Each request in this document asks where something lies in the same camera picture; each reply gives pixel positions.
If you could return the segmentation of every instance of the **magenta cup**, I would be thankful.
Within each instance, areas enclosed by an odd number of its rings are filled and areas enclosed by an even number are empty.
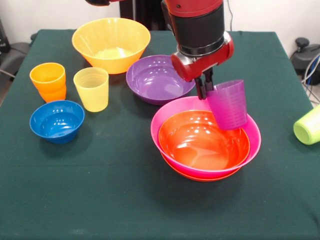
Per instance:
[[[233,130],[247,123],[247,103],[243,80],[227,81],[207,92],[207,101],[219,128]]]

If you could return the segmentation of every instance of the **pink bowl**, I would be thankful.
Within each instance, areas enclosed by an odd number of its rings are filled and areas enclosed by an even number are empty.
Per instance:
[[[184,112],[184,111],[189,111],[189,110],[210,111],[211,109],[206,100],[199,100],[197,96],[183,97],[183,98],[179,98],[174,101],[171,101],[166,105],[164,105],[163,107],[161,107],[156,112],[151,122],[150,129],[151,129],[152,140],[156,145],[156,147],[159,149],[159,151],[165,156],[165,158],[169,161],[169,163],[174,169],[194,178],[200,178],[200,179],[222,178],[224,176],[231,174],[234,170],[242,168],[244,165],[251,162],[251,160],[254,159],[254,157],[257,155],[261,146],[261,134],[255,121],[252,119],[252,117],[248,115],[247,123],[242,128],[245,130],[247,136],[249,137],[250,152],[248,157],[242,164],[234,166],[232,168],[223,169],[223,170],[202,170],[202,169],[186,166],[174,160],[172,157],[167,155],[160,147],[159,140],[158,140],[159,129],[161,125],[172,115],[180,112]]]

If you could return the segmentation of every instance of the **yellow bowl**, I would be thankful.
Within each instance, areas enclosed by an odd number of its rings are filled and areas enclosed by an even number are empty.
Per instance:
[[[72,45],[93,67],[121,74],[139,60],[150,39],[149,30],[141,23],[110,17],[79,27],[72,36]]]

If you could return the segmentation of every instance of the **lime green cup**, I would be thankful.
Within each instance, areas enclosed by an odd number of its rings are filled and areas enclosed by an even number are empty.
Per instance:
[[[293,125],[297,139],[306,145],[320,142],[320,105],[312,109]]]

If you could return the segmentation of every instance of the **purple bowl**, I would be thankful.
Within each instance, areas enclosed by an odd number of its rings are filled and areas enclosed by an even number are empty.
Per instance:
[[[177,74],[169,55],[148,56],[135,62],[126,73],[129,88],[142,100],[164,105],[185,96],[195,86]]]

